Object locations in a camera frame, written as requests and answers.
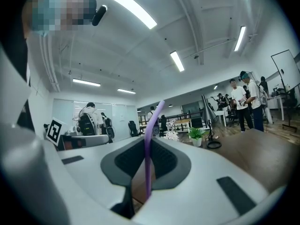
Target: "man in white shirt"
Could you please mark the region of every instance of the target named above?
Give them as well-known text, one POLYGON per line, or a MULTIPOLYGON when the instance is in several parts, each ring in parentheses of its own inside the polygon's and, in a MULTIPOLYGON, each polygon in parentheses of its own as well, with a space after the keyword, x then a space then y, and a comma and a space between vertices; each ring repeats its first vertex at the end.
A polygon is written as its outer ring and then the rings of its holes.
POLYGON ((102 116, 101 114, 98 114, 97 113, 97 109, 95 108, 95 104, 94 103, 88 103, 86 105, 85 108, 83 108, 80 113, 79 113, 79 118, 84 114, 84 113, 87 113, 93 120, 94 124, 94 128, 95 128, 95 132, 96 132, 96 135, 99 135, 99 128, 100 128, 100 125, 103 124, 103 119, 102 119, 102 116))
POLYGON ((240 77, 244 83, 248 84, 250 97, 244 104, 251 103, 252 113, 254 119, 254 128, 263 132, 263 107, 260 102, 259 87, 250 79, 249 75, 245 71, 241 71, 240 77))
POLYGON ((252 123, 249 109, 246 105, 241 104, 242 100, 246 99, 246 92, 242 87, 236 85, 236 81, 234 79, 230 80, 230 85, 233 87, 233 90, 231 92, 231 97, 234 100, 234 103, 236 104, 236 109, 240 120, 240 130, 241 132, 245 131, 244 117, 246 119, 248 127, 252 129, 253 123, 252 123))
POLYGON ((153 113, 155 112, 154 110, 154 106, 151 106, 151 112, 148 113, 148 121, 150 120, 150 118, 152 117, 153 113))

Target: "white t-shirt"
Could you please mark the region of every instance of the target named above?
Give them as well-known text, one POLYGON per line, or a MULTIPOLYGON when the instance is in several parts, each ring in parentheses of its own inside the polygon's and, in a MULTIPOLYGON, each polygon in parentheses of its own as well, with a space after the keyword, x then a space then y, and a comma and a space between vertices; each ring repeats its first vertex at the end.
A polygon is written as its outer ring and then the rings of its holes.
POLYGON ((237 86, 236 89, 232 90, 231 97, 232 97, 232 99, 236 100, 236 109, 237 110, 247 108, 247 106, 241 106, 239 103, 239 100, 242 100, 242 98, 245 94, 246 94, 245 90, 240 86, 237 86))
POLYGON ((148 121, 150 120, 150 118, 152 117, 152 115, 153 115, 154 112, 155 112, 155 111, 152 110, 150 113, 148 113, 148 121))
POLYGON ((252 101, 252 109, 256 109, 261 105, 261 102, 259 100, 259 95, 260 95, 259 88, 252 79, 250 79, 248 87, 249 87, 250 97, 252 98, 255 97, 255 100, 252 101))

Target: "jeans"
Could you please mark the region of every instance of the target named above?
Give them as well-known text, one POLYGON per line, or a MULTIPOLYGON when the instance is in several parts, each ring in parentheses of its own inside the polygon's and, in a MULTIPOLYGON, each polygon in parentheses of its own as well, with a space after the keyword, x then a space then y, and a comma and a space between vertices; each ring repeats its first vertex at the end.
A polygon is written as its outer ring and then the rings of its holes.
POLYGON ((263 132, 263 107, 252 109, 254 128, 263 132))
POLYGON ((247 125, 250 129, 253 128, 253 123, 252 123, 252 119, 250 116, 250 112, 248 108, 244 108, 244 109, 240 109, 237 110, 238 111, 238 116, 239 116, 239 120, 240 120, 240 129, 242 132, 245 131, 245 125, 244 125, 244 117, 246 119, 247 125))

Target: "ceiling light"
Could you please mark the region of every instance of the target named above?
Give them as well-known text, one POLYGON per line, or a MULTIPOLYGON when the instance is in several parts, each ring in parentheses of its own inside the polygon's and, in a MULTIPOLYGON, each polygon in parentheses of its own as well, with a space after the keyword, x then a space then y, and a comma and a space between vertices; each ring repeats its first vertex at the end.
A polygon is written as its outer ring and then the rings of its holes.
POLYGON ((134 0, 115 0, 117 3, 121 4, 123 7, 127 8, 132 12, 137 18, 139 18, 149 29, 154 28, 157 23, 153 18, 134 0))
POLYGON ((78 80, 78 79, 74 79, 74 78, 73 78, 73 82, 75 82, 75 83, 83 83, 83 84, 87 84, 87 85, 92 85, 92 86, 100 87, 99 83, 87 82, 87 81, 84 81, 84 80, 78 80))
POLYGON ((127 91, 127 90, 123 90, 123 89, 118 89, 118 91, 136 94, 136 92, 133 92, 133 91, 127 91))
POLYGON ((245 34, 245 30, 246 30, 245 26, 240 28, 240 36, 239 36, 238 42, 236 43, 236 46, 235 46, 235 49, 234 49, 235 52, 240 48, 240 44, 241 44, 241 42, 243 40, 243 37, 244 37, 244 34, 245 34))
POLYGON ((184 71, 184 67, 183 67, 183 65, 182 65, 182 63, 180 61, 180 58, 179 58, 177 52, 174 51, 174 52, 170 53, 170 55, 173 58, 173 60, 174 60, 174 62, 176 64, 176 66, 178 67, 179 71, 180 72, 184 71))

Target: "table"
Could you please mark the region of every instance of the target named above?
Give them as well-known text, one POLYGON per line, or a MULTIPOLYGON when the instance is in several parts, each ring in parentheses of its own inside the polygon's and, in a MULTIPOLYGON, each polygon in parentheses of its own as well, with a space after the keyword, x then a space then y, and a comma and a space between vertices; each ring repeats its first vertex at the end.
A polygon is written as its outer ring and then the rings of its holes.
POLYGON ((282 97, 283 97, 282 95, 278 95, 276 97, 270 97, 268 99, 268 106, 270 106, 272 108, 272 105, 275 106, 274 103, 273 103, 275 101, 275 99, 277 100, 277 102, 279 100, 280 108, 281 108, 281 118, 282 118, 282 121, 284 121, 285 120, 285 113, 284 113, 284 110, 283 110, 282 97))
POLYGON ((299 159, 300 147, 256 129, 218 139, 222 147, 211 150, 257 179, 271 193, 287 184, 299 159))
POLYGON ((190 123, 191 123, 191 119, 188 118, 188 119, 181 119, 181 120, 177 120, 174 122, 174 131, 175 132, 184 132, 183 129, 187 129, 187 131, 189 132, 189 129, 190 129, 190 123), (182 131, 178 131, 176 130, 176 124, 181 124, 181 127, 182 127, 182 131))
POLYGON ((217 116, 219 116, 219 122, 221 123, 221 116, 223 116, 224 120, 224 126, 226 127, 226 117, 225 117, 225 112, 224 111, 215 111, 214 112, 217 116))

